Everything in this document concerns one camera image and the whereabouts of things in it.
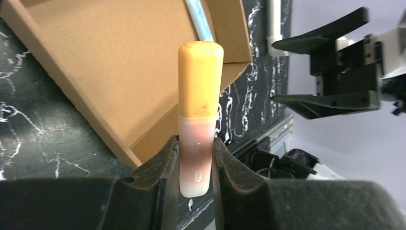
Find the white veining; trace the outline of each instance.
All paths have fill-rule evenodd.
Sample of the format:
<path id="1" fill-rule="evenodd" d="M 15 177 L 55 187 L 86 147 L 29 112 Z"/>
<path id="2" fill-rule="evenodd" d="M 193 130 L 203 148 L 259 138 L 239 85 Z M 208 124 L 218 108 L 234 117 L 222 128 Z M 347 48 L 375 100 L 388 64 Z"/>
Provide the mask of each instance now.
<path id="1" fill-rule="evenodd" d="M 0 141 L 0 157 L 4 156 L 5 152 L 6 152 L 6 148 L 1 144 L 1 141 Z"/>
<path id="2" fill-rule="evenodd" d="M 223 96 L 227 96 L 227 104 L 226 104 L 226 133 L 224 136 L 224 143 L 230 143 L 233 136 L 232 136 L 232 117 L 231 115 L 233 114 L 233 97 L 231 95 L 231 87 L 228 87 L 223 93 Z"/>
<path id="3" fill-rule="evenodd" d="M 64 162 L 64 163 L 66 163 L 68 165 L 75 166 L 76 168 L 86 172 L 87 177 L 90 175 L 89 170 L 82 168 L 81 166 L 79 166 L 79 164 L 71 163 L 70 161 L 68 161 L 65 158 L 61 157 L 61 153 L 57 153 L 56 156 L 54 158 L 50 159 L 50 160 L 48 159 L 48 155 L 46 153 L 43 152 L 42 155 L 45 157 L 47 163 L 56 162 L 56 165 L 55 165 L 55 179 L 57 179 L 59 177 L 59 169 L 60 169 L 61 162 Z"/>
<path id="4" fill-rule="evenodd" d="M 221 107 L 221 103 L 218 103 L 218 109 L 217 109 L 217 123 L 218 126 L 215 128 L 215 137 L 217 137 L 218 133 L 221 131 L 222 126 L 222 121 L 223 121 L 223 108 Z"/>
<path id="5" fill-rule="evenodd" d="M 190 212 L 192 212 L 192 206 L 193 206 L 193 199 L 190 199 L 188 202 L 188 207 L 189 207 Z"/>
<path id="6" fill-rule="evenodd" d="M 0 32 L 0 35 L 5 37 L 5 38 L 9 38 L 7 35 L 3 34 L 2 32 Z"/>
<path id="7" fill-rule="evenodd" d="M 264 65 L 264 72 L 265 72 L 265 77 L 269 77 L 269 72 L 268 72 L 268 67 L 267 65 Z M 266 118 L 267 118 L 267 105 L 268 105 L 268 95 L 270 94 L 270 86 L 269 83 L 267 83 L 267 89 L 266 89 L 266 94 L 265 94 L 265 99 L 264 99 L 264 107 L 262 108 L 261 111 L 261 124 L 265 124 Z"/>
<path id="8" fill-rule="evenodd" d="M 22 52 L 20 54 L 16 54 L 15 55 L 16 61 L 14 61 L 13 59 L 7 58 L 8 63 L 11 64 L 11 65 L 14 64 L 14 66 L 11 68 L 11 71 L 0 72 L 0 79 L 5 79 L 5 80 L 8 81 L 8 83 L 11 86 L 11 92 L 12 93 L 15 93 L 15 86 L 14 86 L 13 82 L 11 81 L 10 77 L 14 73 L 18 72 L 22 68 L 24 58 L 27 57 L 27 54 L 30 54 L 30 53 L 31 52 L 29 50 L 27 50 L 27 51 Z"/>
<path id="9" fill-rule="evenodd" d="M 25 118 L 25 120 L 30 123 L 30 125 L 36 129 L 40 134 L 43 134 L 44 131 L 40 129 L 36 124 L 32 122 L 32 120 L 23 112 L 16 109 L 12 105 L 8 105 L 5 102 L 0 101 L 0 122 L 8 122 L 10 117 L 14 117 L 17 115 L 21 115 Z"/>
<path id="10" fill-rule="evenodd" d="M 17 135 L 17 133 L 15 132 L 15 130 L 10 125 L 9 125 L 9 127 L 10 127 L 10 132 L 14 136 L 14 140 L 17 144 L 16 144 L 16 146 L 13 146 L 13 148 L 8 152 L 8 154 L 6 155 L 6 160 L 0 166 L 0 181 L 6 180 L 6 178 L 4 176 L 5 168 L 7 166 L 11 166 L 13 164 L 13 158 L 15 156 L 17 156 L 18 153 L 20 153 L 20 148 L 22 145 L 22 141 L 21 141 L 20 137 Z M 2 146 L 2 156 L 5 155 L 7 150 L 8 150 L 7 148 Z"/>
<path id="11" fill-rule="evenodd" d="M 40 117 L 40 115 L 37 113 L 37 111 L 35 111 L 34 109 L 31 109 L 31 111 L 35 114 L 35 116 L 38 118 L 38 122 L 39 122 L 39 125 L 40 125 L 40 127 L 41 127 L 41 130 L 42 130 L 42 132 L 43 133 L 46 133 L 46 130 L 45 130 L 45 126 L 44 126 L 44 123 L 42 122 L 42 118 Z"/>
<path id="12" fill-rule="evenodd" d="M 239 135 L 244 135 L 248 131 L 248 115 L 251 112 L 255 98 L 257 96 L 256 89 L 254 88 L 254 82 L 258 79 L 258 69 L 259 65 L 256 63 L 259 57 L 259 48 L 254 40 L 254 30 L 256 24 L 254 23 L 255 16 L 258 11 L 263 9 L 259 0 L 256 0 L 256 5 L 251 9 L 251 13 L 248 16 L 248 31 L 249 31 L 249 45 L 251 46 L 251 53 L 253 56 L 253 62 L 250 63 L 249 68 L 251 72 L 247 75 L 247 92 L 244 97 L 244 102 L 242 104 L 242 132 Z"/>
<path id="13" fill-rule="evenodd" d="M 240 104 L 241 104 L 241 101 L 240 101 L 240 94 L 238 93 L 237 86 L 236 86 L 236 83 L 235 83 L 235 82 L 233 83 L 233 88 L 234 88 L 234 90 L 236 91 L 236 99 L 237 99 L 236 108 L 239 108 L 239 107 L 240 107 Z M 233 132 L 233 133 L 234 133 L 234 136 L 236 136 L 236 137 L 242 137 L 241 134 L 238 134 L 238 133 L 236 132 L 236 127 L 234 127 L 233 130 L 234 130 L 234 132 Z"/>
<path id="14" fill-rule="evenodd" d="M 271 77 L 271 90 L 269 91 L 269 97 L 276 95 L 276 77 L 281 72 L 280 68 L 280 57 L 272 57 L 272 77 Z M 271 100 L 271 117 L 275 116 L 275 111 L 277 109 L 277 103 Z"/>

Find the white wall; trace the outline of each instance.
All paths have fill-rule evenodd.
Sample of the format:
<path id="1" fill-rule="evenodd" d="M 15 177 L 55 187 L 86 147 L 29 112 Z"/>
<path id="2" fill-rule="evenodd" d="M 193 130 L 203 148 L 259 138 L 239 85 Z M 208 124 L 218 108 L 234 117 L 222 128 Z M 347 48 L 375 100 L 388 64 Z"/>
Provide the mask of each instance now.
<path id="1" fill-rule="evenodd" d="M 394 28 L 405 0 L 293 0 L 292 36 L 330 23 L 359 7 L 370 10 L 370 23 L 348 34 L 355 41 Z M 314 94 L 309 56 L 292 55 L 289 94 Z M 380 111 L 306 120 L 294 114 L 291 147 L 304 149 L 347 179 L 383 185 L 406 208 L 406 114 L 396 117 L 384 103 Z"/>

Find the cardboard box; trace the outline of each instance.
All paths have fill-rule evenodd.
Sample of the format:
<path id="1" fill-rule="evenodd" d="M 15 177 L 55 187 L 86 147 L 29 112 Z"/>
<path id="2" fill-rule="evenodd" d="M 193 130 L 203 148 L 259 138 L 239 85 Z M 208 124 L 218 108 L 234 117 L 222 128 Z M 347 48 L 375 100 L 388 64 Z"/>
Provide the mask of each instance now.
<path id="1" fill-rule="evenodd" d="M 221 90 L 252 61 L 242 0 L 203 0 L 225 51 Z M 184 0 L 4 0 L 0 15 L 112 152 L 132 167 L 178 133 Z"/>

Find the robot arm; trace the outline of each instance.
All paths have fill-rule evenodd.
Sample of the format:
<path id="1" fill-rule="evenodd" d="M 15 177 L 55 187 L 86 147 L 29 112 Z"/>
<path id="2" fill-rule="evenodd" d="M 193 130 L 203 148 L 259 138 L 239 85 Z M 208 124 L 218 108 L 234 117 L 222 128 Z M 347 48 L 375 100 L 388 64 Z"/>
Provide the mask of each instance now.
<path id="1" fill-rule="evenodd" d="M 307 119 L 378 110 L 381 101 L 395 102 L 395 115 L 406 111 L 405 13 L 396 28 L 355 43 L 344 35 L 369 22 L 367 8 L 274 42 L 278 50 L 310 55 L 317 92 L 316 96 L 278 95 L 273 100 Z"/>

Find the black marble surface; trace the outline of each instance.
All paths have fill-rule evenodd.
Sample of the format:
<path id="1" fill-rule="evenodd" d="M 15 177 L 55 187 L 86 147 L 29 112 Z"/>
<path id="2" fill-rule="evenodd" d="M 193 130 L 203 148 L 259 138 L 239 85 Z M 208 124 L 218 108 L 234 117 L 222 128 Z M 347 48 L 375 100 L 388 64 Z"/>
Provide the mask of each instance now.
<path id="1" fill-rule="evenodd" d="M 277 120 L 284 107 L 289 59 L 269 57 L 266 0 L 245 0 L 254 61 L 220 97 L 217 135 L 226 144 Z M 282 3 L 290 35 L 291 0 Z M 26 177 L 124 176 L 117 160 L 30 51 L 0 18 L 0 180 Z"/>

